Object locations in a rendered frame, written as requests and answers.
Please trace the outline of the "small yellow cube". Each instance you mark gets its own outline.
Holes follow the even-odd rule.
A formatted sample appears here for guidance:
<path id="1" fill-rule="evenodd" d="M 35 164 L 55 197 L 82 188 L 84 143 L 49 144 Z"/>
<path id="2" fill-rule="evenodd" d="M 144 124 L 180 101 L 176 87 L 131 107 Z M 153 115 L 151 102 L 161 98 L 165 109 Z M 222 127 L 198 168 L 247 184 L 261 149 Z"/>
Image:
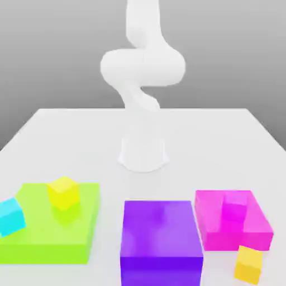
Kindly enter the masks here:
<path id="1" fill-rule="evenodd" d="M 80 202 L 79 184 L 66 176 L 47 183 L 47 193 L 50 203 L 60 211 Z"/>

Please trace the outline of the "small magenta cube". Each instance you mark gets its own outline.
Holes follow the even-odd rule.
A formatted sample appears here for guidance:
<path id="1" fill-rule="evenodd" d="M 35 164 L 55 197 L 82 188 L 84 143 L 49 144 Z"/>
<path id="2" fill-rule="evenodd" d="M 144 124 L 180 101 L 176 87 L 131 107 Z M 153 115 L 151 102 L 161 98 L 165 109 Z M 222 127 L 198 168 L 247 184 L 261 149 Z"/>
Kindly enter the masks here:
<path id="1" fill-rule="evenodd" d="M 224 192 L 221 218 L 224 221 L 243 223 L 247 213 L 248 192 L 228 190 Z"/>

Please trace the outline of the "small cyan cube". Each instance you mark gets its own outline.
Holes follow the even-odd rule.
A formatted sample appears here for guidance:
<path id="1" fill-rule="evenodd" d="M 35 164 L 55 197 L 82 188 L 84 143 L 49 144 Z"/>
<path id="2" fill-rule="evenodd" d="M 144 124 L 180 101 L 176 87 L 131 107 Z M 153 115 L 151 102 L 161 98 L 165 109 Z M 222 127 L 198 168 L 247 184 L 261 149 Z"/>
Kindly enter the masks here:
<path id="1" fill-rule="evenodd" d="M 23 210 L 16 198 L 0 202 L 0 237 L 6 237 L 26 227 Z"/>

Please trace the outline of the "small orange cube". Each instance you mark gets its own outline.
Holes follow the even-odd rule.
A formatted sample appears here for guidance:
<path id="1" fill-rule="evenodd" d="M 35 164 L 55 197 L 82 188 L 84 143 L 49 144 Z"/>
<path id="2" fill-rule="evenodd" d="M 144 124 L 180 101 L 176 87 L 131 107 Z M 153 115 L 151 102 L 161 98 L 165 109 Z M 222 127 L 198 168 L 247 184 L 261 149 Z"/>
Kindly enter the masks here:
<path id="1" fill-rule="evenodd" d="M 262 269 L 263 253 L 246 246 L 239 246 L 234 277 L 257 285 Z"/>

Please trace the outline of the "large purple box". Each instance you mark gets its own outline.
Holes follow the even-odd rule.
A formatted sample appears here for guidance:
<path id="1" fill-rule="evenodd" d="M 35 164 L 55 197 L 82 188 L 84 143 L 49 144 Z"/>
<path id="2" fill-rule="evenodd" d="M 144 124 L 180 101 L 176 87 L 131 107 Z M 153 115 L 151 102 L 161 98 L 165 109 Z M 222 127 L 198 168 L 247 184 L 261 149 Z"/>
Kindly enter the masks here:
<path id="1" fill-rule="evenodd" d="M 121 286 L 200 286 L 202 266 L 190 201 L 125 201 Z"/>

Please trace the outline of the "large green box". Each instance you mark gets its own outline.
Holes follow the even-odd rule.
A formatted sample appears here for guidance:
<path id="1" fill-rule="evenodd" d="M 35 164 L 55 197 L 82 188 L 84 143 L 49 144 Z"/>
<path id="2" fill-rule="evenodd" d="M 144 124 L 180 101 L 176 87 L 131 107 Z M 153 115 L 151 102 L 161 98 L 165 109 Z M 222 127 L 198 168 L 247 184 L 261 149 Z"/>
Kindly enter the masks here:
<path id="1" fill-rule="evenodd" d="M 53 207 L 45 183 L 26 183 L 16 194 L 26 227 L 0 237 L 0 264 L 86 264 L 96 225 L 100 188 L 80 183 L 80 201 L 67 211 Z"/>

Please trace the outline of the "large magenta box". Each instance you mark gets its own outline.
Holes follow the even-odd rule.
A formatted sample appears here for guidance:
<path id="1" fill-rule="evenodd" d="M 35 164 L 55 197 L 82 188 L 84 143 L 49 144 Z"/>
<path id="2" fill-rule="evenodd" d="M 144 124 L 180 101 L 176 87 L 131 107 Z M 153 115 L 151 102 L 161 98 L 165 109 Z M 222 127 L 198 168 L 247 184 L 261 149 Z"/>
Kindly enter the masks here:
<path id="1" fill-rule="evenodd" d="M 197 190 L 195 212 L 206 251 L 237 251 L 239 246 L 268 251 L 273 229 L 256 201 L 248 192 L 247 213 L 243 223 L 224 221 L 221 209 L 224 192 L 228 190 Z"/>

